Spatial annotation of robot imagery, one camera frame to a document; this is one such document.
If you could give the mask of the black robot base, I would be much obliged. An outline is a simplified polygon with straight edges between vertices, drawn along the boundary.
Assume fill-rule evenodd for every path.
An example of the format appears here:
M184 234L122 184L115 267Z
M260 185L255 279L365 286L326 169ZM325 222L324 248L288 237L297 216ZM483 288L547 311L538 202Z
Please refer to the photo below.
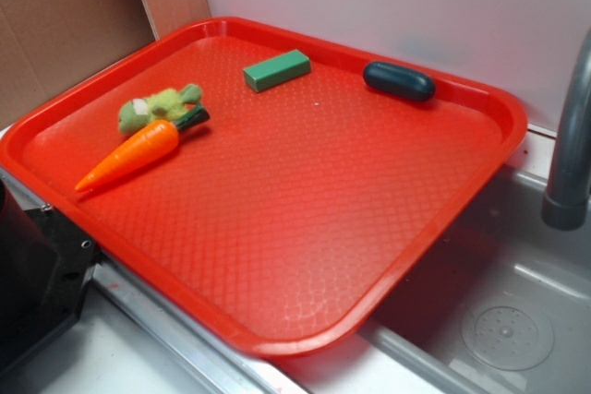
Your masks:
M78 322L99 248L58 209L23 209L1 184L1 373Z

